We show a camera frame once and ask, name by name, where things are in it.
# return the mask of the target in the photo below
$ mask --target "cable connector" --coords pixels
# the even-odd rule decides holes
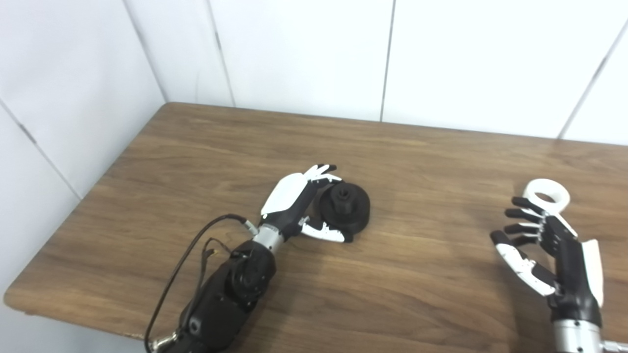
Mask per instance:
[[[247,219],[245,223],[242,223],[242,225],[244,225],[246,230],[253,234],[253,236],[259,234],[259,229],[257,229],[257,227],[250,220]]]
[[[164,337],[164,338],[159,339],[159,340],[152,341],[150,343],[151,352],[155,352],[155,353],[161,352],[162,348],[164,348],[167,345],[170,345],[171,343],[176,341],[176,339],[178,337],[179,337],[179,335],[176,332],[173,332],[170,336]]]

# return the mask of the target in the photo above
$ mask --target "wall seam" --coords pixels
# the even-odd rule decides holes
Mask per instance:
[[[74,196],[78,200],[82,200],[83,198],[79,195],[79,193],[76,191],[76,189],[74,189],[72,184],[70,184],[70,182],[65,177],[65,175],[63,175],[61,170],[59,170],[59,168],[57,168],[57,166],[54,164],[54,162],[52,162],[52,159],[50,159],[48,154],[37,143],[37,140],[35,140],[35,137],[33,137],[33,134],[31,134],[30,131],[28,131],[28,129],[26,128],[26,126],[24,126],[24,124],[22,124],[19,121],[17,116],[15,116],[15,114],[13,114],[13,111],[6,105],[6,103],[4,102],[4,100],[1,97],[0,97],[0,107],[2,107],[6,111],[6,114],[11,118],[11,120],[13,120],[15,125],[17,125],[19,127],[19,129],[22,130],[22,132],[26,135],[26,137],[33,143],[33,146],[35,146],[35,148],[37,149],[39,154],[44,158],[44,160],[46,160],[46,162],[55,171],[55,173],[59,176],[59,178],[61,178],[61,180],[63,180],[65,185],[70,189],[70,191],[74,194]]]
[[[392,11],[391,11],[391,28],[388,32],[388,49],[386,52],[386,69],[384,70],[384,87],[382,88],[382,107],[379,111],[379,122],[384,120],[384,103],[386,101],[386,84],[388,83],[388,63],[390,62],[391,57],[391,43],[393,42],[393,25],[394,25],[394,10],[397,5],[397,0],[392,0]]]
[[[574,118],[576,118],[576,115],[578,115],[578,112],[580,112],[580,108],[582,108],[582,105],[588,98],[588,95],[591,93],[591,90],[595,86],[597,79],[602,74],[602,71],[604,70],[604,68],[606,67],[606,64],[608,63],[609,59],[613,55],[613,52],[615,52],[615,48],[617,48],[617,45],[621,41],[624,33],[627,31],[627,28],[628,28],[628,18],[626,19],[624,25],[619,30],[619,34],[617,34],[617,36],[615,37],[615,40],[610,45],[610,48],[606,52],[606,55],[602,58],[600,65],[598,65],[597,69],[593,73],[591,80],[585,87],[584,92],[582,92],[582,95],[578,99],[578,102],[576,102],[576,105],[573,107],[573,110],[571,110],[571,114],[569,114],[569,116],[567,117],[567,120],[565,121],[565,124],[563,125],[563,127],[560,129],[560,132],[558,133],[558,136],[556,137],[556,139],[565,139],[565,135],[567,134],[567,131],[569,130],[569,127],[571,126]]]
[[[227,62],[225,60],[225,55],[222,51],[222,44],[220,43],[220,35],[218,34],[218,26],[216,25],[216,20],[214,18],[214,9],[212,8],[212,2],[207,0],[207,11],[209,15],[209,21],[212,23],[212,27],[214,28],[214,37],[216,39],[216,45],[218,46],[218,52],[220,53],[220,63],[222,64],[222,70],[225,73],[225,78],[227,79],[227,88],[229,89],[229,97],[231,98],[231,104],[233,104],[234,108],[237,107],[236,97],[234,95],[233,88],[231,87],[231,78],[229,77],[229,70],[227,70]]]
[[[157,83],[157,87],[159,88],[159,91],[161,92],[161,97],[163,98],[164,102],[167,103],[170,101],[170,99],[168,98],[168,94],[166,93],[166,90],[163,87],[163,83],[161,82],[159,75],[157,74],[157,69],[155,69],[154,62],[151,58],[151,55],[149,54],[146,41],[144,41],[144,37],[142,36],[139,30],[138,21],[135,18],[135,16],[133,16],[133,12],[131,11],[129,4],[127,3],[127,0],[122,0],[122,3],[124,5],[124,9],[126,10],[127,16],[129,16],[131,25],[133,25],[133,30],[135,31],[135,35],[138,37],[139,44],[142,47],[142,51],[144,52],[144,57],[146,57],[146,61],[148,62],[148,67],[150,67],[151,72],[153,73],[155,82]]]

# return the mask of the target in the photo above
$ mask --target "wooden table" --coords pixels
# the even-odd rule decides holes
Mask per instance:
[[[141,338],[196,232],[226,212],[257,222],[274,184],[315,163],[337,164],[369,192],[371,223],[352,244],[285,244],[232,352],[551,352],[545,301],[489,240],[511,221],[510,197],[538,177],[569,189],[563,215],[581,238],[600,241],[604,336],[626,340],[628,148],[190,104],[155,115],[6,303]],[[231,246],[248,237],[229,222],[209,233]],[[155,337],[174,329],[190,299],[199,251]],[[526,251],[549,266],[540,249]]]

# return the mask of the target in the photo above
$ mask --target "white ring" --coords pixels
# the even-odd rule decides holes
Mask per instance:
[[[554,200],[547,202],[541,200],[536,194],[543,193]],[[533,204],[541,207],[551,214],[559,214],[569,204],[571,197],[569,192],[563,185],[550,179],[534,179],[528,183],[526,190],[523,191],[523,197],[530,200]]]

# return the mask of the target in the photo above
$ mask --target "wood grain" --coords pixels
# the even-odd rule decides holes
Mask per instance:
[[[5,300],[141,338],[199,228],[226,212],[257,221],[274,184],[315,163],[337,164],[369,192],[371,223],[352,244],[285,244],[232,352],[551,352],[544,300],[488,237],[509,223],[510,197],[538,177],[569,189],[565,218],[599,239],[604,335],[625,340],[628,148],[190,104],[161,108]],[[210,233],[231,246],[247,238],[228,222]],[[174,329],[190,299],[198,251],[155,336]]]

